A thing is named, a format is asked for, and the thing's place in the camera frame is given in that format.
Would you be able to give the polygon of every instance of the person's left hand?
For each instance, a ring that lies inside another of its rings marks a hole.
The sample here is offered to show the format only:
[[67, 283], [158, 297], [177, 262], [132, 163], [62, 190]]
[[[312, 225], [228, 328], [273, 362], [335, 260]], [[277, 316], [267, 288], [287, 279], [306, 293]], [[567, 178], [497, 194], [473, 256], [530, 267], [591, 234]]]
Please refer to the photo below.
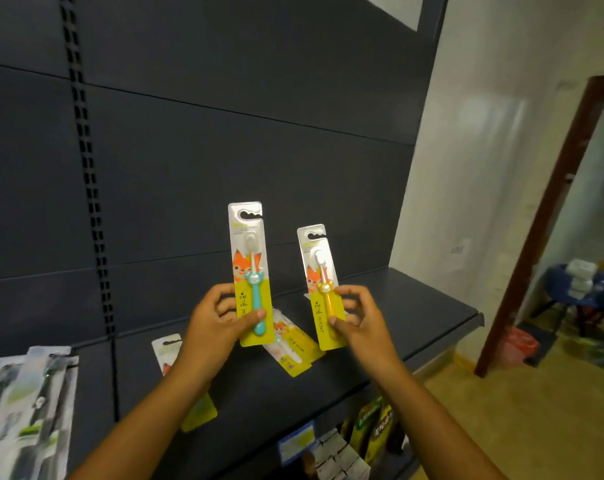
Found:
[[195, 307], [172, 372], [177, 369], [187, 377], [210, 382], [226, 362], [237, 339], [266, 316], [266, 310], [258, 308], [238, 318], [235, 297], [222, 299], [234, 292], [233, 283], [215, 285]]

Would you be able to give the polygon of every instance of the doorway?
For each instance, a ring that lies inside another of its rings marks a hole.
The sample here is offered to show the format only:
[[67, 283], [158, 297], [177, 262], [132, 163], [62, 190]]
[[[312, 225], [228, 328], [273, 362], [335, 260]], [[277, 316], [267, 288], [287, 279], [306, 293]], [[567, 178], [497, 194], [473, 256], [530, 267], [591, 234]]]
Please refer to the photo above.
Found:
[[589, 80], [562, 150], [555, 163], [538, 211], [531, 224], [522, 251], [511, 275], [493, 326], [482, 349], [475, 374], [485, 377], [493, 361], [506, 328], [511, 325], [523, 306], [531, 282], [544, 269], [538, 264], [544, 257], [553, 230], [561, 218], [561, 210], [570, 195], [574, 178], [580, 168], [594, 135], [595, 128], [604, 110], [604, 76]]

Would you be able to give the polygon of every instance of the hand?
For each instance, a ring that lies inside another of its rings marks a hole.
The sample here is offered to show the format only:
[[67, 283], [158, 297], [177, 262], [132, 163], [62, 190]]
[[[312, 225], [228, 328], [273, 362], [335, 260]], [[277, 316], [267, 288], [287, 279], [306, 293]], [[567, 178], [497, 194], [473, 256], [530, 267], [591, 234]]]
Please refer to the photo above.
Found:
[[347, 314], [346, 321], [330, 317], [329, 323], [346, 338], [355, 358], [371, 379], [380, 383], [399, 368], [405, 371], [386, 329], [384, 316], [369, 290], [364, 286], [344, 285], [338, 286], [335, 292], [358, 297], [346, 298], [344, 309], [356, 310], [363, 318]]
[[266, 310], [259, 308], [238, 318], [235, 297], [222, 299], [234, 292], [233, 283], [215, 285], [195, 307], [172, 372], [177, 369], [208, 383], [226, 362], [237, 339], [266, 316]]

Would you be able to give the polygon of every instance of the door frame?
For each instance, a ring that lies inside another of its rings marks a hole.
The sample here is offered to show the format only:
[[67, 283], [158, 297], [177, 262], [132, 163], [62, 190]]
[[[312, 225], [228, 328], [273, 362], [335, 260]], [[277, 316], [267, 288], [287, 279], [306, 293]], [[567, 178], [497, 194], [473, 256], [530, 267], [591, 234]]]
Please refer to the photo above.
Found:
[[538, 211], [533, 218], [526, 241], [524, 241], [520, 257], [482, 348], [482, 354], [477, 361], [475, 375], [479, 377], [485, 377], [506, 327], [513, 323], [515, 314], [522, 306], [530, 285], [531, 269], [538, 259], [538, 249], [543, 244], [545, 231], [561, 197], [566, 175], [577, 173], [595, 126], [600, 119], [602, 108], [604, 108], [604, 75], [590, 78], [584, 90], [578, 110], [573, 117], [562, 150], [538, 206]]

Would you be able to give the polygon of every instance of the beige floor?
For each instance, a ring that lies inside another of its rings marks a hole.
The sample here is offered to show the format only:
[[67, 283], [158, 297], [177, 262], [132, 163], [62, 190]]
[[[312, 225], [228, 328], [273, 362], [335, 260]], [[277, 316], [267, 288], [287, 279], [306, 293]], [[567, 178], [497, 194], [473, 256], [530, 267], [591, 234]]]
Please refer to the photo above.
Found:
[[452, 363], [425, 384], [511, 480], [604, 480], [604, 370], [573, 339], [538, 369], [479, 379]]

